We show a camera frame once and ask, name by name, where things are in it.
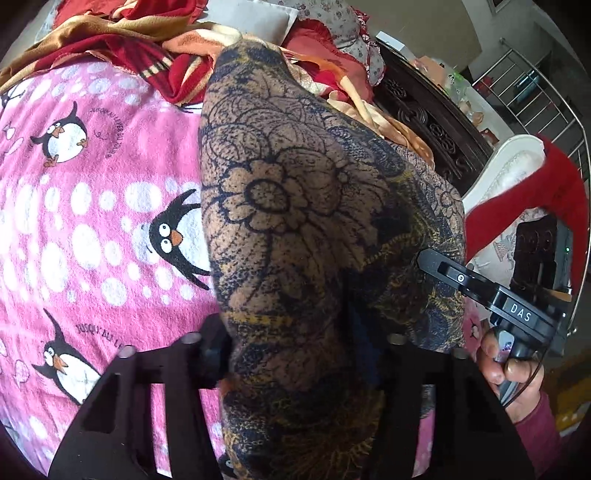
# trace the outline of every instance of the wall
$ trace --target wall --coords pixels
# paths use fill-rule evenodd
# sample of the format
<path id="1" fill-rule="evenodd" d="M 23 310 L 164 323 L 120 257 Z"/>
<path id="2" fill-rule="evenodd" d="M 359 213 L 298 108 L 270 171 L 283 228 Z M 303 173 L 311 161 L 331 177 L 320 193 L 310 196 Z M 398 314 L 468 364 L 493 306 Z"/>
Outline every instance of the wall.
<path id="1" fill-rule="evenodd" d="M 486 0 L 462 2 L 482 47 L 482 53 L 470 64 L 475 79 L 505 52 L 499 44 L 501 37 L 533 63 L 541 60 L 552 48 L 551 37 L 534 21 L 533 1 L 511 0 L 496 15 Z"/>
<path id="2" fill-rule="evenodd" d="M 429 55 L 463 70 L 480 44 L 462 0 L 348 0 L 369 16 L 369 32 L 380 30 L 415 55 Z"/>

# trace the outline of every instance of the finger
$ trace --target finger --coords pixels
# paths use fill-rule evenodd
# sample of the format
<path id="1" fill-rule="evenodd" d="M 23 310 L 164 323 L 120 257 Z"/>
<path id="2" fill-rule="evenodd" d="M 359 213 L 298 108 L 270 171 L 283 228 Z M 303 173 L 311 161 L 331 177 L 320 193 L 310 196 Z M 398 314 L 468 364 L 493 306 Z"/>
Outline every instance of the finger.
<path id="1" fill-rule="evenodd" d="M 480 348 L 491 358 L 499 354 L 499 340 L 496 338 L 494 329 L 489 330 L 482 338 Z"/>
<path id="2" fill-rule="evenodd" d="M 481 348 L 476 352 L 476 363 L 488 383 L 500 385 L 505 380 L 502 365 L 495 362 Z"/>
<path id="3" fill-rule="evenodd" d="M 529 377 L 534 373 L 538 367 L 538 362 L 534 360 L 519 361 L 515 358 L 509 359 L 505 365 L 505 375 L 507 380 L 512 382 L 525 383 Z M 540 367 L 540 370 L 535 375 L 535 378 L 531 381 L 530 387 L 539 390 L 544 379 L 544 366 Z"/>

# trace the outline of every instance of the black plastic bracket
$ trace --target black plastic bracket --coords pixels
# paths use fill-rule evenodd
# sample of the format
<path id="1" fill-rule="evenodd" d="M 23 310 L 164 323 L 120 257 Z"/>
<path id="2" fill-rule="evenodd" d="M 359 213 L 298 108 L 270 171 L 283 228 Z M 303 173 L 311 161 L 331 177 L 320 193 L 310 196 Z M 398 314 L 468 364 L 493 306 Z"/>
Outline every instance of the black plastic bracket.
<path id="1" fill-rule="evenodd" d="M 209 316 L 166 348 L 123 347 L 80 407 L 49 470 L 50 480 L 165 480 L 156 471 L 151 384 L 164 384 L 168 455 L 177 480 L 222 480 L 198 390 L 228 369 L 231 340 Z"/>

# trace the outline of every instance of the sleeve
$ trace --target sleeve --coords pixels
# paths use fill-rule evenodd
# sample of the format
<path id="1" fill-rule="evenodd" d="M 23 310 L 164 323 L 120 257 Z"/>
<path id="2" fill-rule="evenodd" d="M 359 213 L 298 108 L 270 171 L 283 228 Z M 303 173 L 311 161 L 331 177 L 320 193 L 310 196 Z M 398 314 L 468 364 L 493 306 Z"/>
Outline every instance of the sleeve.
<path id="1" fill-rule="evenodd" d="M 560 455 L 560 435 L 546 393 L 541 392 L 536 408 L 515 428 L 539 477 Z"/>

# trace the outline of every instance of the cartoon penguin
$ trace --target cartoon penguin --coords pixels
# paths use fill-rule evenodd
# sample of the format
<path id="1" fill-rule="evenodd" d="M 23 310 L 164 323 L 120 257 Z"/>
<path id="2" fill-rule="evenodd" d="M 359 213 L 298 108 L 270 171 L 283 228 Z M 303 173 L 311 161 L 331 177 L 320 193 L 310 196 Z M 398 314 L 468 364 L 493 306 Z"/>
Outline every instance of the cartoon penguin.
<path id="1" fill-rule="evenodd" d="M 43 347 L 45 363 L 33 365 L 33 368 L 44 377 L 53 380 L 57 388 L 73 402 L 82 405 L 100 375 L 78 350 L 66 343 L 64 334 L 53 316 L 46 309 L 43 311 L 53 323 L 56 338 Z"/>
<path id="2" fill-rule="evenodd" d="M 86 126 L 76 116 L 77 110 L 78 104 L 74 102 L 67 117 L 54 122 L 41 137 L 31 137 L 33 143 L 43 145 L 43 154 L 48 159 L 44 163 L 46 167 L 71 160 L 88 146 Z"/>
<path id="3" fill-rule="evenodd" d="M 159 213 L 150 224 L 150 243 L 156 253 L 187 280 L 209 290 L 195 275 L 209 276 L 209 258 L 201 223 L 201 204 L 183 202 L 195 189 L 176 197 L 165 211 Z"/>

